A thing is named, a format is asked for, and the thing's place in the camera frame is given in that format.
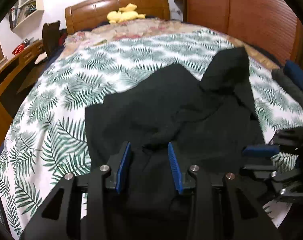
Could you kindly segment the black coat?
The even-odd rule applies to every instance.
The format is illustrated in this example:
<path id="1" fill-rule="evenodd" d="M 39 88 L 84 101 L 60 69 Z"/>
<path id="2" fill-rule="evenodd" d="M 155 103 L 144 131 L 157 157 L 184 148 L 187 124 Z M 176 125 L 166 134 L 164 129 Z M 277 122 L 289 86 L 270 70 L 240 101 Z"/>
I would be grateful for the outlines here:
<path id="1" fill-rule="evenodd" d="M 132 146 L 124 198 L 104 197 L 108 239 L 186 238 L 192 200 L 175 191 L 168 144 L 208 173 L 237 172 L 243 148 L 264 143 L 249 77 L 246 50 L 226 49 L 201 80 L 171 64 L 85 109 L 92 168 Z"/>

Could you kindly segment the grey folded garment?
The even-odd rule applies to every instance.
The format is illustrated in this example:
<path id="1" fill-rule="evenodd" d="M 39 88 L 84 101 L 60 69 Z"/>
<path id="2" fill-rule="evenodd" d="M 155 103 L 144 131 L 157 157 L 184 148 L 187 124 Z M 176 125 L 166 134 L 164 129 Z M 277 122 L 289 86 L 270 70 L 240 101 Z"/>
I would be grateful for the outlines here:
<path id="1" fill-rule="evenodd" d="M 303 92 L 287 77 L 282 69 L 273 69 L 272 78 L 282 87 L 303 109 Z"/>

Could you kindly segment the navy folded garment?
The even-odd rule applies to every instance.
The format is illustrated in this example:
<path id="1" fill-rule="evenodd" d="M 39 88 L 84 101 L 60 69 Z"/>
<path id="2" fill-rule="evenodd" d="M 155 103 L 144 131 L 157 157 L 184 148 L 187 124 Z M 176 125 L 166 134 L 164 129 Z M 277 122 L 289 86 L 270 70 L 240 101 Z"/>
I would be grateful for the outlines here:
<path id="1" fill-rule="evenodd" d="M 284 74 L 303 91 L 303 70 L 293 61 L 287 60 L 283 69 Z"/>

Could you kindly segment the palm leaf bedsheet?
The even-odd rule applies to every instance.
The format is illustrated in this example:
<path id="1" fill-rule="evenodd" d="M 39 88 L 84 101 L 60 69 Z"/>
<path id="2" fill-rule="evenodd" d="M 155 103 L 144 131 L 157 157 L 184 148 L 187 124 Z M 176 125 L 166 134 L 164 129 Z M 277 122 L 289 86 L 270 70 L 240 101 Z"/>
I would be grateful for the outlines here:
<path id="1" fill-rule="evenodd" d="M 86 33 L 74 53 L 50 64 L 14 116 L 0 153 L 0 209 L 18 239 L 46 195 L 71 172 L 90 171 L 86 107 L 131 89 L 178 63 L 201 79 L 214 55 L 232 48 L 226 36 L 200 26 L 108 41 Z"/>

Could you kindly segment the wooden desk cabinet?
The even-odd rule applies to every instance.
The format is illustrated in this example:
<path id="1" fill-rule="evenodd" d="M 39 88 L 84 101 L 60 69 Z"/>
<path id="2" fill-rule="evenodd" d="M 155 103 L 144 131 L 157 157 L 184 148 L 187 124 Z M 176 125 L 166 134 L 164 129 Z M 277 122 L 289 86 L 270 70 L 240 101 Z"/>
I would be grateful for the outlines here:
<path id="1" fill-rule="evenodd" d="M 14 78 L 43 52 L 42 40 L 36 40 L 0 68 L 0 98 Z M 5 139 L 12 120 L 13 118 L 0 101 L 0 146 Z"/>

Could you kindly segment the wooden louvered wardrobe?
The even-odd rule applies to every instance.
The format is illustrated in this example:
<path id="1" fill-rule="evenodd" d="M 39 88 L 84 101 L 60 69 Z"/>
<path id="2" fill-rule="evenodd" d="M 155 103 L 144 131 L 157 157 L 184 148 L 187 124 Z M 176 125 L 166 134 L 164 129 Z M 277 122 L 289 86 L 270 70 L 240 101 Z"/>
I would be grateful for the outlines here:
<path id="1" fill-rule="evenodd" d="M 284 0 L 174 0 L 185 22 L 202 25 L 303 67 L 303 25 Z"/>

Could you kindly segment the red basket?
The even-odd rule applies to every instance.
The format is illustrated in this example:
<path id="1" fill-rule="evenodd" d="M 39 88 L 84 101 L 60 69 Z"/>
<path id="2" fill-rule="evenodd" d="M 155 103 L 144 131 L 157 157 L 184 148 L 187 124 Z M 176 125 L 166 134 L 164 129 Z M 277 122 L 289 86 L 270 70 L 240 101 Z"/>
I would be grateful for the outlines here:
<path id="1" fill-rule="evenodd" d="M 12 51 L 12 54 L 13 54 L 14 56 L 17 56 L 17 55 L 20 54 L 24 49 L 25 49 L 25 44 L 21 43 L 21 44 L 19 44 L 19 46 L 17 46 L 17 47 Z"/>

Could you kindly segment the floral blanket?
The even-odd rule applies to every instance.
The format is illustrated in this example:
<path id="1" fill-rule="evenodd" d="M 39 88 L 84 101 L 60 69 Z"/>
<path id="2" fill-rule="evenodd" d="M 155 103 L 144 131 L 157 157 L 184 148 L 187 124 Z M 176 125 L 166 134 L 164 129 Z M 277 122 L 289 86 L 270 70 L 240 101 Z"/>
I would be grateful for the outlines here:
<path id="1" fill-rule="evenodd" d="M 273 70 L 281 67 L 275 60 L 269 59 L 253 46 L 236 38 L 200 25 L 182 23 L 177 20 L 166 21 L 159 18 L 137 19 L 128 22 L 107 24 L 91 31 L 77 31 L 74 34 L 67 36 L 63 52 L 60 54 L 59 58 L 62 59 L 70 56 L 80 48 L 85 48 L 86 46 L 97 46 L 106 42 L 127 38 L 134 39 L 163 34 L 191 33 L 198 30 L 204 30 L 208 35 L 212 35 L 212 38 L 201 38 L 202 41 L 210 41 L 215 38 L 226 38 L 227 41 L 231 42 L 231 44 L 236 47 L 244 46 L 248 55 L 266 69 Z"/>

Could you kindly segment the wooden headboard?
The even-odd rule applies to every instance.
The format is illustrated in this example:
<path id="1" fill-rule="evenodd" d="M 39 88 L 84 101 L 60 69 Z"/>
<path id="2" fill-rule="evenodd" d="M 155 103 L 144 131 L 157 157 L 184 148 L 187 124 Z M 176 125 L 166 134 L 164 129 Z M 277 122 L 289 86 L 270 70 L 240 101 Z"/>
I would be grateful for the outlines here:
<path id="1" fill-rule="evenodd" d="M 86 0 L 65 8 L 67 32 L 71 35 L 80 30 L 94 29 L 107 20 L 109 12 L 117 11 L 129 3 L 137 5 L 137 12 L 140 14 L 170 19 L 168 0 Z"/>

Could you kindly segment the dark wooden chair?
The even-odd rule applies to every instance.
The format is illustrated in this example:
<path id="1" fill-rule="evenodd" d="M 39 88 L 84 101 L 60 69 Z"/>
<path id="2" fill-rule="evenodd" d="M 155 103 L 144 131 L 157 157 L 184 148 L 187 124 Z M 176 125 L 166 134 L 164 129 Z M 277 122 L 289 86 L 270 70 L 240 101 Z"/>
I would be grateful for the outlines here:
<path id="1" fill-rule="evenodd" d="M 60 40 L 60 21 L 45 23 L 42 29 L 41 54 L 37 57 L 35 64 L 40 64 L 45 59 L 50 62 L 58 59 L 62 48 L 59 45 Z"/>

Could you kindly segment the yellow plush toy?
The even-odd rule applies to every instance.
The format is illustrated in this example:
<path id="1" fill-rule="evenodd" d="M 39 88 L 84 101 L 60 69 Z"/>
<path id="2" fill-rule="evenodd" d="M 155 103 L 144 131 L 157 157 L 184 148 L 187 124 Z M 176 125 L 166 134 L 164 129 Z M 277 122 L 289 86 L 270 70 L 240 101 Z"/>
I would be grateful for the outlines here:
<path id="1" fill-rule="evenodd" d="M 146 18 L 146 14 L 139 14 L 137 5 L 129 3 L 126 7 L 121 7 L 117 11 L 111 11 L 107 14 L 107 20 L 110 24 L 131 21 L 135 19 Z"/>

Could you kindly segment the white wall shelf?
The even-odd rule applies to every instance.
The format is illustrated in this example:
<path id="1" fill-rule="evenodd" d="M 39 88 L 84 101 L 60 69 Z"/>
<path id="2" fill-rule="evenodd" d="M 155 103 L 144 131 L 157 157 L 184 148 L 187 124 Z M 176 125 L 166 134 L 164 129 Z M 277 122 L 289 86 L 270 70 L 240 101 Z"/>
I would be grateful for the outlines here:
<path id="1" fill-rule="evenodd" d="M 18 0 L 8 12 L 10 30 L 17 31 L 32 16 L 42 14 L 44 11 L 43 0 Z"/>

